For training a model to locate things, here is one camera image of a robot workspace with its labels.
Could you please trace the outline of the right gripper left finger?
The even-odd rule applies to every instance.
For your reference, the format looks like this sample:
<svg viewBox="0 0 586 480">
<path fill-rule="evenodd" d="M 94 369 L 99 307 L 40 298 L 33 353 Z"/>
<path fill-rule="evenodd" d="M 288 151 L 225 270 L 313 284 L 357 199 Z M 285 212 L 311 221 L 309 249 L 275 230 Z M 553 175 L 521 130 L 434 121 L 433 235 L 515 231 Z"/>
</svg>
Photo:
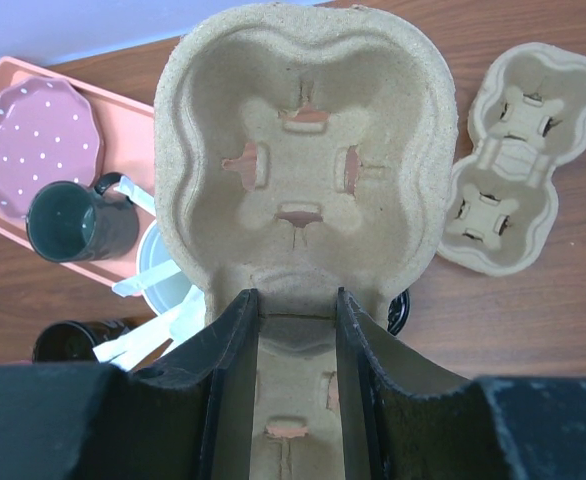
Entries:
<svg viewBox="0 0 586 480">
<path fill-rule="evenodd" d="M 0 479 L 245 479 L 258 294 L 152 365 L 0 366 Z"/>
</svg>

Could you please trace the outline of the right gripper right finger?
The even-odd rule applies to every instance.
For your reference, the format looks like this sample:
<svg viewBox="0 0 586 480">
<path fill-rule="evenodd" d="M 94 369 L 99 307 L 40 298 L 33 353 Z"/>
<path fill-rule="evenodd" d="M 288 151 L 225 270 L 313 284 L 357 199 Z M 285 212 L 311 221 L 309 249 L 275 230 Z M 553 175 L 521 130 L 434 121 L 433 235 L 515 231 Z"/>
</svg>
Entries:
<svg viewBox="0 0 586 480">
<path fill-rule="evenodd" d="M 350 479 L 586 479 L 586 378 L 468 380 L 397 340 L 344 290 L 336 355 Z"/>
</svg>

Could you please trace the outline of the black plastic cup stack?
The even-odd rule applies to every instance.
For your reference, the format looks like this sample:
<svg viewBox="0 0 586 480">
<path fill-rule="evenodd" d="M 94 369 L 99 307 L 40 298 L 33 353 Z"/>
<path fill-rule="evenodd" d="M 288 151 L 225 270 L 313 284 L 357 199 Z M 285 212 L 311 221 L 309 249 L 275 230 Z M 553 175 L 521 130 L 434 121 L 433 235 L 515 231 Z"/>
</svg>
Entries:
<svg viewBox="0 0 586 480">
<path fill-rule="evenodd" d="M 35 341 L 32 362 L 97 362 L 93 348 L 139 326 L 130 319 L 65 320 L 45 328 Z"/>
</svg>

